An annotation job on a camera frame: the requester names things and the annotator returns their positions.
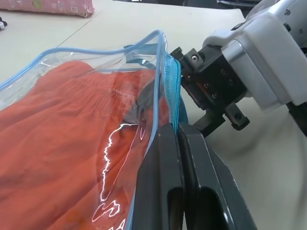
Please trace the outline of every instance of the folded clothing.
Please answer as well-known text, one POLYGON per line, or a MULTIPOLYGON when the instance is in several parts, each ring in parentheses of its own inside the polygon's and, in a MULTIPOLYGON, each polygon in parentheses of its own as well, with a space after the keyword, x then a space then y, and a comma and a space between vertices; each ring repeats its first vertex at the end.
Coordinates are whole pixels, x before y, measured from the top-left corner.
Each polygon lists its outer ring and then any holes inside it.
POLYGON ((0 9, 47 12, 88 17, 94 12, 92 0, 1 0, 0 9))
MULTIPOLYGON (((154 76, 67 62, 1 111, 1 229, 124 229, 153 108, 143 126, 123 120, 154 76)), ((164 98, 159 106, 165 124, 164 98)))

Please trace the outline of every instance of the blue bag trim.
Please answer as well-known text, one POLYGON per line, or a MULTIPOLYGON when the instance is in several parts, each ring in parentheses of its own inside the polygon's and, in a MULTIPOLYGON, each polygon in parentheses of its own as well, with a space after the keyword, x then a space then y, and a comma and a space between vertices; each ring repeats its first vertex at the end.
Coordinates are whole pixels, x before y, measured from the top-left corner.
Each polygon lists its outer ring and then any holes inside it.
POLYGON ((181 68, 180 63, 169 54, 167 54, 165 57, 163 76, 165 97, 169 108, 169 121, 172 123, 175 133, 177 133, 181 68))

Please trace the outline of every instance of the screw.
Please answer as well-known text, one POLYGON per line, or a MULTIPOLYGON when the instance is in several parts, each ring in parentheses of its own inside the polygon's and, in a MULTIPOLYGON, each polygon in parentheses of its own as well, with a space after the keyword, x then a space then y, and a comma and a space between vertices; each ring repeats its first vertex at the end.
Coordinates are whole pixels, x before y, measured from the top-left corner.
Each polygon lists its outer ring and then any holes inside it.
POLYGON ((234 80, 229 79, 228 84, 229 84, 230 86, 233 86, 233 85, 234 85, 234 80))
POLYGON ((192 60, 192 62, 197 62, 198 57, 196 55, 192 55, 191 60, 192 60))
POLYGON ((239 120, 241 120, 241 119, 242 119, 242 114, 237 113, 237 114, 235 115, 235 120, 239 121, 239 120))
POLYGON ((210 88, 211 84, 206 83, 206 84, 204 84, 203 86, 204 86, 206 89, 208 89, 208 88, 210 88))
POLYGON ((212 94, 212 98, 216 99, 218 97, 217 93, 212 94))
POLYGON ((226 70, 225 69, 221 69, 221 74, 222 75, 226 75, 226 70))
POLYGON ((284 14, 285 14, 286 16, 289 16, 289 15, 291 15, 291 11, 286 10, 286 11, 284 12, 284 14))

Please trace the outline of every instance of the blue zipper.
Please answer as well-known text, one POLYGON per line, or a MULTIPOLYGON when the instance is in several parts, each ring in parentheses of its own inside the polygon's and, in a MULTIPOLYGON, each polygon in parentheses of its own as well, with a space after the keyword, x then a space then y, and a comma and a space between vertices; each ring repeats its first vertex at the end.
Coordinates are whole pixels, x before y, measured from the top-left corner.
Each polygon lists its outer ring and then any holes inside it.
POLYGON ((165 87, 165 98, 169 107, 169 122, 173 124, 174 131, 177 133, 178 123, 187 123, 188 116, 180 96, 180 63, 169 54, 165 57, 163 83, 165 87))

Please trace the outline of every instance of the table surface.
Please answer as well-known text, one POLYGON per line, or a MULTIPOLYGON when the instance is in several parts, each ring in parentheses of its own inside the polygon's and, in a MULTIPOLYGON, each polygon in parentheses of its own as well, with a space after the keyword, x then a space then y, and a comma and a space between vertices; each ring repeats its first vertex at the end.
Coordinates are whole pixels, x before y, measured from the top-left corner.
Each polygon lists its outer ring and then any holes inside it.
MULTIPOLYGON (((8 22, 0 32, 0 81, 22 69, 40 52, 56 46, 109 48, 134 43, 156 29, 164 31, 168 51, 201 48, 215 30, 244 21, 240 10, 93 0, 91 18, 0 11, 8 22)), ((182 91, 189 122, 203 116, 182 91)), ((285 107, 261 111, 250 98, 238 103, 250 119, 242 131, 225 122, 208 138, 231 169, 260 230, 307 229, 307 140, 285 107)))

